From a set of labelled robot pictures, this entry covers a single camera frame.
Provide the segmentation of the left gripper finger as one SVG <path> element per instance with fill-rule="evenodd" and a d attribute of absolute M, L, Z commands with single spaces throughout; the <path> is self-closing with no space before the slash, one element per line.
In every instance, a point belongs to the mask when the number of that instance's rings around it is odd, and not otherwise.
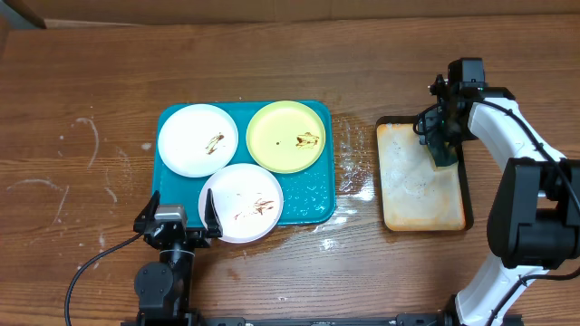
<path fill-rule="evenodd" d="M 155 190 L 148 204 L 141 210 L 133 222 L 133 231 L 144 234 L 149 223 L 154 220 L 155 213 L 160 204 L 160 192 Z"/>
<path fill-rule="evenodd" d="M 206 195 L 204 219 L 207 224 L 207 238 L 220 238 L 223 236 L 223 227 L 218 217 L 211 188 L 208 189 Z"/>

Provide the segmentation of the dark green sponge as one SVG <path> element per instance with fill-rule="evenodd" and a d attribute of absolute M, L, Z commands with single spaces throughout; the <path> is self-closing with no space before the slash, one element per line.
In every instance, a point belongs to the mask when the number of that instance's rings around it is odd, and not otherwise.
<path fill-rule="evenodd" d="M 450 147 L 447 142 L 431 142 L 428 149 L 438 168 L 449 167 L 458 162 L 455 148 Z"/>

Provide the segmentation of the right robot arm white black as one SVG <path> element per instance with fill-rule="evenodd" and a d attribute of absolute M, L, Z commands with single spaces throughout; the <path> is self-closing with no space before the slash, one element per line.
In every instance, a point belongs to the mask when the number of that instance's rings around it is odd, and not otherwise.
<path fill-rule="evenodd" d="M 536 280 L 568 281 L 558 274 L 579 256 L 579 162 L 548 145 L 520 113 L 515 96 L 491 87 L 483 72 L 438 75 L 437 101 L 413 130 L 437 167 L 459 159 L 459 145 L 480 140 L 502 169 L 488 215 L 490 255 L 470 284 L 429 325 L 520 325 L 509 308 Z"/>

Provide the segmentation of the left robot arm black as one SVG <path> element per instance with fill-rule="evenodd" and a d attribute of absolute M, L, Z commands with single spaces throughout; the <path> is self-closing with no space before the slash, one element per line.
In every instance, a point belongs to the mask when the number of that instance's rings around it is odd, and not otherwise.
<path fill-rule="evenodd" d="M 197 309 L 189 307 L 195 251 L 209 248 L 211 240 L 223 235 L 214 204 L 207 191 L 203 227 L 187 227 L 182 205 L 162 205 L 156 191 L 135 218 L 133 231 L 159 250 L 159 260 L 143 265 L 137 272 L 134 290 L 139 297 L 138 325 L 205 325 Z"/>

